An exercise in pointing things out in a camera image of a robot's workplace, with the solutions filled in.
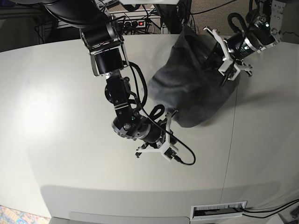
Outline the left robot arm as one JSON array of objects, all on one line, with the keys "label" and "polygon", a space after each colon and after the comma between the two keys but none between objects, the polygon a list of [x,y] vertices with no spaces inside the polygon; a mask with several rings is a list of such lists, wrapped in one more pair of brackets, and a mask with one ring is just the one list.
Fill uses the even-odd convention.
[{"label": "left robot arm", "polygon": [[234,81],[241,71],[252,75],[252,66],[244,59],[253,53],[271,48],[282,40],[281,27],[285,6],[289,0],[257,0],[249,2],[249,12],[243,18],[238,13],[228,15],[228,24],[234,35],[221,37],[216,29],[204,27],[216,41],[209,57],[203,64],[204,70],[217,70],[224,81]]}]

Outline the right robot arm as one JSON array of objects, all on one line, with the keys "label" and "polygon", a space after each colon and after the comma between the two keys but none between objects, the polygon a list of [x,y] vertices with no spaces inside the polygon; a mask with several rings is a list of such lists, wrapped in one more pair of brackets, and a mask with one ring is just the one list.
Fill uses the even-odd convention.
[{"label": "right robot arm", "polygon": [[116,113],[114,131],[120,137],[143,141],[136,151],[137,157],[157,152],[168,160],[177,159],[176,140],[170,130],[171,115],[167,113],[160,120],[164,114],[162,105],[156,106],[150,115],[141,115],[147,97],[132,91],[130,79],[121,75],[129,67],[135,79],[143,79],[140,68],[128,60],[119,18],[111,15],[100,0],[43,0],[41,4],[59,21],[79,29],[93,74],[106,78],[105,96]]}]

